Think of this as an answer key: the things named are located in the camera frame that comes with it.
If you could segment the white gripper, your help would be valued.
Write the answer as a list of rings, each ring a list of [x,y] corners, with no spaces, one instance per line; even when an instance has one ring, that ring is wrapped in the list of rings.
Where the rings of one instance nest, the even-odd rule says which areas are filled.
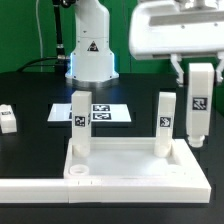
[[[137,60],[168,58],[184,85],[182,57],[216,54],[216,81],[224,71],[224,0],[185,9],[176,0],[139,1],[131,16],[129,50]]]

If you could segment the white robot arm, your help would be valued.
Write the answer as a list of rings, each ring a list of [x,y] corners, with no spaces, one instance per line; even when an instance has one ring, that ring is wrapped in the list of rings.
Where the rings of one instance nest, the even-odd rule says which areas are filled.
[[[52,0],[57,56],[65,61],[65,77],[80,86],[101,86],[119,77],[109,47],[110,14],[99,0]],[[64,53],[59,8],[73,7],[76,46]],[[129,52],[137,60],[168,59],[184,83],[180,61],[216,56],[216,80],[224,71],[224,0],[137,0],[131,15]]]

